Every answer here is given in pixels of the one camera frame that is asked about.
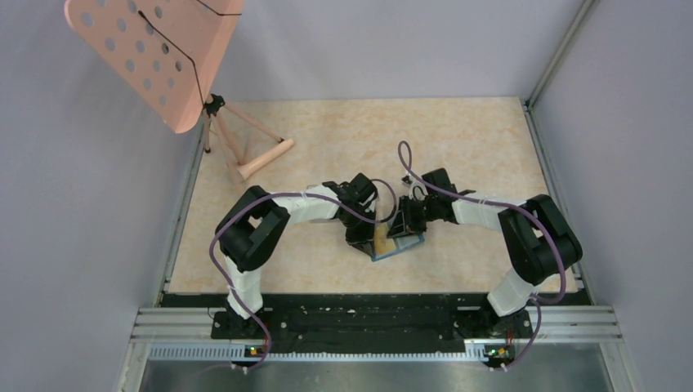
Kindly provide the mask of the blue leather card holder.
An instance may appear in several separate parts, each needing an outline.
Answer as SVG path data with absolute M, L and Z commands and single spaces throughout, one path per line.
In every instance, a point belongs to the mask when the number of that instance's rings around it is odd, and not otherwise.
M 409 237 L 403 237 L 403 238 L 393 238 L 395 244 L 396 244 L 396 250 L 387 254 L 385 257 L 378 258 L 378 259 L 371 259 L 372 262 L 377 262 L 377 261 L 382 261 L 387 258 L 399 255 L 401 253 L 407 252 L 409 249 L 412 249 L 414 247 L 417 247 L 425 242 L 425 238 L 423 236 L 409 236 Z

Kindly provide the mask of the gold card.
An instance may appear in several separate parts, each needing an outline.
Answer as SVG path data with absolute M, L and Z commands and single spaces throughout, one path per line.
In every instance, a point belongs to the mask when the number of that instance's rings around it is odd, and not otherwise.
M 396 244 L 392 238 L 387 237 L 389 227 L 386 223 L 375 226 L 373 235 L 374 259 L 385 257 L 396 250 Z

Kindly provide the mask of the clear plastic card box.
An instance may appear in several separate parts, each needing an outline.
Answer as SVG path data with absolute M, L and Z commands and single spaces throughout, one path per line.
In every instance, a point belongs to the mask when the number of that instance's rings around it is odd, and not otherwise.
M 384 185 L 389 190 L 392 198 L 392 207 L 384 217 L 378 215 L 378 200 L 380 196 L 378 187 L 375 185 L 376 183 Z M 324 187 L 335 193 L 333 202 L 328 201 L 328 203 L 336 205 L 337 209 L 330 217 L 314 218 L 311 222 L 340 221 L 345 227 L 351 228 L 356 227 L 359 223 L 384 224 L 392 221 L 396 216 L 398 208 L 396 193 L 384 180 L 368 180 L 364 185 L 353 185 L 347 181 L 342 183 L 326 181 L 320 185 L 309 186 L 306 188 L 306 191 L 309 194 L 316 194 L 316 190 L 319 187 Z

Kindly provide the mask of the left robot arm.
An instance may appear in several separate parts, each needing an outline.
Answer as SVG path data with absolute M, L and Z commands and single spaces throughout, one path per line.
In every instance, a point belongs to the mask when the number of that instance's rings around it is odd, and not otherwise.
M 310 221 L 339 221 L 346 243 L 373 257 L 378 190 L 362 173 L 352 180 L 327 181 L 305 192 L 269 193 L 248 188 L 215 229 L 212 249 L 219 249 L 228 270 L 227 309 L 231 327 L 252 337 L 262 327 L 262 267 L 284 231 Z

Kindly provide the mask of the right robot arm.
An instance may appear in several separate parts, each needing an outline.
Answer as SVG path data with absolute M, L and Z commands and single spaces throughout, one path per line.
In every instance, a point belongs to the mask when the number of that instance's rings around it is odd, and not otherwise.
M 433 221 L 476 225 L 502 234 L 511 269 L 481 305 L 479 324 L 489 336 L 502 336 L 512 315 L 535 300 L 555 305 L 566 294 L 567 270 L 583 257 L 581 243 L 553 199 L 539 194 L 525 201 L 457 191 L 447 171 L 408 174 L 407 195 L 400 197 L 390 238 L 426 232 Z

